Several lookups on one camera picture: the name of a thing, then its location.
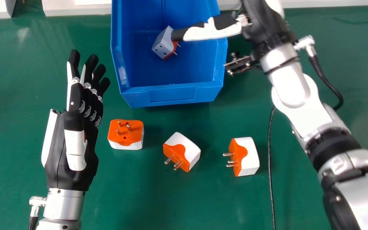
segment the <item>blue bin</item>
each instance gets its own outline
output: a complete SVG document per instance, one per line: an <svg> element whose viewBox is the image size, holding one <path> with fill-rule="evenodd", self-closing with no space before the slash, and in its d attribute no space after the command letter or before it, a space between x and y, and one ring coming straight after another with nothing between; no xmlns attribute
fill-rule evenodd
<svg viewBox="0 0 368 230"><path fill-rule="evenodd" d="M180 42L163 61L152 50L170 25L188 27L219 14L216 0L113 0L111 55L120 93L132 108L211 102L222 88L228 42Z"/></svg>

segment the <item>adapter inside blue bin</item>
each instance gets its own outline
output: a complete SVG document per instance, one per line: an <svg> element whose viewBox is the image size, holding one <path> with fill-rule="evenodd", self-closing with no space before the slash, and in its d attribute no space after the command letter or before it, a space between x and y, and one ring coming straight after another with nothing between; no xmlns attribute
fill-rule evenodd
<svg viewBox="0 0 368 230"><path fill-rule="evenodd" d="M219 14L216 0L113 0L111 54L120 93L132 108L211 102L223 85L227 39L180 42L167 60L152 50L158 34Z"/></svg>

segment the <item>green table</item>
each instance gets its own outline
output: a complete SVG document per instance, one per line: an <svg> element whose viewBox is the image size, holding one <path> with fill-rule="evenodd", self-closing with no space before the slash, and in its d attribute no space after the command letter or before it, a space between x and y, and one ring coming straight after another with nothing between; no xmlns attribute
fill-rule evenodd
<svg viewBox="0 0 368 230"><path fill-rule="evenodd" d="M346 103L339 115L368 149L368 7L289 9L287 20L301 37L313 35L324 71ZM96 152L98 172L83 209L83 229L272 229L267 171L270 83L251 71L225 77L212 103L130 109L120 96L110 53L110 16L46 18L38 1L18 3L14 19L0 20L0 229L26 229L32 195L47 193L41 148L50 108L64 109L68 54L95 53L113 84ZM241 38L230 51L250 51ZM335 105L305 54L305 72L321 98ZM113 150L111 119L145 123L144 149ZM162 143L175 131L193 140L202 156L190 173L165 166ZM233 137L251 136L261 167L235 178L222 153ZM287 119L273 121L273 186L279 230L329 229L316 172Z"/></svg>

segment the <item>black and white robotic hand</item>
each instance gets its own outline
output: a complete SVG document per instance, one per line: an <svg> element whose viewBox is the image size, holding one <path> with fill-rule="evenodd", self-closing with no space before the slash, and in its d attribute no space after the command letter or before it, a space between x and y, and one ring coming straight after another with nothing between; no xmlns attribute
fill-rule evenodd
<svg viewBox="0 0 368 230"><path fill-rule="evenodd" d="M67 61L66 110L51 109L42 146L47 197L33 196L29 230L79 230L85 194L98 167L96 140L103 117L103 94L110 85L102 78L106 68L92 54L79 74L80 54L72 50ZM44 207L39 221L39 209Z"/></svg>
<svg viewBox="0 0 368 230"><path fill-rule="evenodd" d="M237 34L251 42L254 50L241 58L233 55L225 66L227 72L233 75L260 64L272 83L274 106L288 117L318 172L330 225L334 230L368 230L368 150L361 148L335 112L343 100L323 75L314 39L296 38L279 0L242 0L242 12L235 17L227 14L185 29L167 28L155 41L153 51L165 59L165 54L175 50L175 42ZM318 76L341 99L334 109L320 101L317 85L303 73L299 50L306 50Z"/></svg>

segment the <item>black cable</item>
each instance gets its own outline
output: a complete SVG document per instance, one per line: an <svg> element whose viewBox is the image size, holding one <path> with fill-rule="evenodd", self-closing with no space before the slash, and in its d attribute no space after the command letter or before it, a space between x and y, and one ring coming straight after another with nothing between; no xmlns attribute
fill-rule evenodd
<svg viewBox="0 0 368 230"><path fill-rule="evenodd" d="M268 172L269 172L269 190L271 194L273 230L276 230L276 220L275 220L275 204L273 202L272 171L271 171L271 132L272 132L273 114L275 113L275 111L276 111L276 108L273 107L271 111L271 116L269 118L269 125L268 125Z"/></svg>
<svg viewBox="0 0 368 230"><path fill-rule="evenodd" d="M336 95L337 99L339 99L339 103L333 107L335 111L338 111L344 103L343 96L341 93L330 83L330 81L326 78L326 76L323 73L322 67L320 66L319 59L317 58L317 55L313 57L309 57L309 61L311 62L314 70L316 71L316 74L319 76L319 78L323 81L323 83Z"/></svg>

